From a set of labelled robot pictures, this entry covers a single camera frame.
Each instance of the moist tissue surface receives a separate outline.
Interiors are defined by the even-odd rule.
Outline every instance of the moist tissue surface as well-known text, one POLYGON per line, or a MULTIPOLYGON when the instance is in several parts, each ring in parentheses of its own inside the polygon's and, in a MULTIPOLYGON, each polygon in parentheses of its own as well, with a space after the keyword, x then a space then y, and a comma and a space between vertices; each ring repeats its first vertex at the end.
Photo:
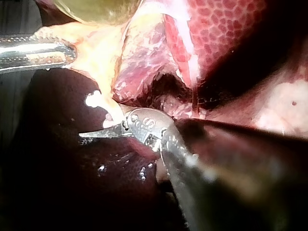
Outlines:
POLYGON ((117 219, 137 229, 185 229, 172 222, 181 220, 180 212, 166 203, 155 161, 141 146, 114 140, 79 147, 78 132, 122 119, 118 103, 157 108, 175 119, 308 136, 307 3, 175 2, 146 0, 130 22, 87 26, 52 1, 37 0, 46 26, 37 35, 74 43, 78 60, 67 69, 38 71, 30 84, 8 160, 15 170, 27 165, 29 174, 25 182, 13 173, 20 181, 15 192, 24 189, 17 198, 29 201, 25 208, 34 205, 17 216, 19 224, 39 230, 58 216, 68 227, 94 229, 103 217, 105 225, 119 228, 125 225, 117 219), (95 90, 101 107, 88 107, 85 99, 95 90))

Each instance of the shiny metal surface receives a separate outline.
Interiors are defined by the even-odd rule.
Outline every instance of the shiny metal surface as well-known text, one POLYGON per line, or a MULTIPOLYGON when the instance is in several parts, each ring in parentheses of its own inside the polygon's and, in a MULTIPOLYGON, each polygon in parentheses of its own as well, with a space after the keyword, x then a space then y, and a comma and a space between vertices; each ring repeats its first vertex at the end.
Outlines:
POLYGON ((0 38, 0 74, 63 68, 77 58, 74 45, 58 38, 6 35, 0 38))
POLYGON ((166 130, 161 155, 190 230, 297 230, 307 150, 306 140, 183 119, 166 130))
POLYGON ((173 119, 152 108, 136 108, 126 112, 125 116, 121 124, 99 131, 79 133, 83 138, 80 144, 87 145, 97 138, 134 137, 159 155, 164 131, 174 123, 173 119))

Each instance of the metal clamp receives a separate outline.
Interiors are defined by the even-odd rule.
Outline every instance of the metal clamp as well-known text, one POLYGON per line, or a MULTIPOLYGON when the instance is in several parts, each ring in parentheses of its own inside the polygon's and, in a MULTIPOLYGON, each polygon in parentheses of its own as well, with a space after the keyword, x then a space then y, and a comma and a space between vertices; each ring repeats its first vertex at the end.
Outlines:
POLYGON ((129 113, 124 123, 137 140, 157 152, 164 131, 174 120, 157 109, 137 108, 129 113))
POLYGON ((77 58, 73 44, 58 38, 6 35, 0 38, 0 74, 61 68, 77 58))

